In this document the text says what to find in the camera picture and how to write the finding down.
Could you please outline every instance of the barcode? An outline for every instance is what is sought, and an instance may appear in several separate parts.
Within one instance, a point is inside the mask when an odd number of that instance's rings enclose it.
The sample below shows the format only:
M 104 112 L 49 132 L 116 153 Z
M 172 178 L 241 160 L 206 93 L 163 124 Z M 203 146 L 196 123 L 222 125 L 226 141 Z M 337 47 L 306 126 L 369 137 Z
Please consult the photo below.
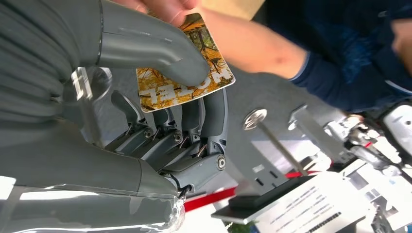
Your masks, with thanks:
M 337 212 L 336 214 L 328 217 L 325 221 L 319 223 L 318 225 L 314 226 L 312 229 L 310 229 L 309 231 L 307 231 L 306 233 L 312 233 L 315 232 L 317 229 L 323 227 L 324 225 L 326 225 L 328 222 L 334 220 L 335 218 L 337 218 L 339 215 L 341 215 L 341 212 Z

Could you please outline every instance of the screw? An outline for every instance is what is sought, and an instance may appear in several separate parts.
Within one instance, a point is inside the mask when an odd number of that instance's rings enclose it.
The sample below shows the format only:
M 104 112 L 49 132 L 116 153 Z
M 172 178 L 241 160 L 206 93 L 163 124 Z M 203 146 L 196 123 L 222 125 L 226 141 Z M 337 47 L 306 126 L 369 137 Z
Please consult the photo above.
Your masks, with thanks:
M 244 130 L 251 130 L 256 127 L 259 127 L 263 133 L 269 138 L 272 144 L 279 150 L 279 152 L 285 157 L 289 163 L 294 166 L 302 175 L 307 176 L 308 172 L 306 172 L 302 165 L 293 157 L 293 155 L 279 142 L 275 135 L 263 124 L 263 120 L 267 116 L 267 110 L 258 108 L 253 110 L 249 113 L 245 120 L 243 121 L 243 129 Z
M 296 129 L 296 127 L 297 127 L 296 121 L 292 121 L 292 122 L 289 123 L 288 130 L 292 131 L 292 130 Z
M 217 164 L 218 165 L 218 170 L 219 171 L 224 170 L 224 168 L 226 167 L 226 158 L 223 155 L 219 155 L 217 163 L 218 163 Z
M 152 130 L 146 130 L 144 132 L 144 137 L 146 137 L 146 138 L 150 138 L 152 135 L 153 135 Z
M 180 134 L 180 132 L 176 132 L 174 134 L 174 141 L 180 143 L 182 141 L 182 135 Z

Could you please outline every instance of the human hand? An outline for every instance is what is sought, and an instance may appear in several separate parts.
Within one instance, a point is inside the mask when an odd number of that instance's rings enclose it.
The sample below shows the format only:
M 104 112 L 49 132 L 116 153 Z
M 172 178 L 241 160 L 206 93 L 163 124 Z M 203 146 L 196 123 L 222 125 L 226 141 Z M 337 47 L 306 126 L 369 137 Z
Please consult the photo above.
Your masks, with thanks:
M 185 22 L 186 11 L 197 5 L 197 0 L 112 0 L 131 9 L 146 13 L 153 11 L 163 21 L 179 27 Z

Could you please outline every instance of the metal pin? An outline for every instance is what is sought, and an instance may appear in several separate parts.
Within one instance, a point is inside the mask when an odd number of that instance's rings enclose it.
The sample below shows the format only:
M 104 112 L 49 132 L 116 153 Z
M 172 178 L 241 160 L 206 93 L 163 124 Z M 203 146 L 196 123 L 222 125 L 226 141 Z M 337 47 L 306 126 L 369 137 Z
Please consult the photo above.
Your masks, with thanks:
M 280 153 L 289 161 L 289 163 L 296 168 L 302 175 L 307 176 L 308 172 L 305 171 L 302 165 L 293 157 L 293 155 L 279 142 L 275 135 L 263 124 L 263 120 L 266 118 L 268 111 L 263 108 L 255 109 L 249 113 L 243 121 L 244 130 L 252 130 L 254 128 L 260 128 L 263 133 L 269 138 L 273 145 L 280 151 Z
M 200 155 L 202 154 L 202 152 L 206 149 L 207 144 L 203 145 L 202 148 L 200 148 L 200 151 L 197 152 L 196 157 L 200 157 Z
M 124 135 L 128 135 L 131 130 L 132 130 L 132 124 L 129 125 L 129 128 L 127 129 Z
M 186 142 L 188 138 L 189 136 L 186 136 L 185 139 L 183 139 L 182 143 L 180 143 L 179 149 L 182 148 L 183 144 Z
M 156 139 L 156 136 L 157 136 L 157 134 L 160 132 L 160 128 L 158 128 L 157 130 L 156 130 L 156 132 L 153 134 L 153 139 L 152 139 L 152 141 L 154 141 L 155 139 Z

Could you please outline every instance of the autumn leaf image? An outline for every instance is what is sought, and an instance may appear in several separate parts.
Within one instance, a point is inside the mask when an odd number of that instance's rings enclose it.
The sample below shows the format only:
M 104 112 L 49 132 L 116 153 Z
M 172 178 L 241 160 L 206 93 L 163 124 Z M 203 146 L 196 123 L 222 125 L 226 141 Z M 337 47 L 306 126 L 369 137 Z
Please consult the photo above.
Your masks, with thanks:
M 137 69 L 139 98 L 144 112 L 148 113 L 196 100 L 235 82 L 232 71 L 220 54 L 200 14 L 188 15 L 180 29 L 207 60 L 210 73 L 199 86 L 184 86 L 152 68 Z

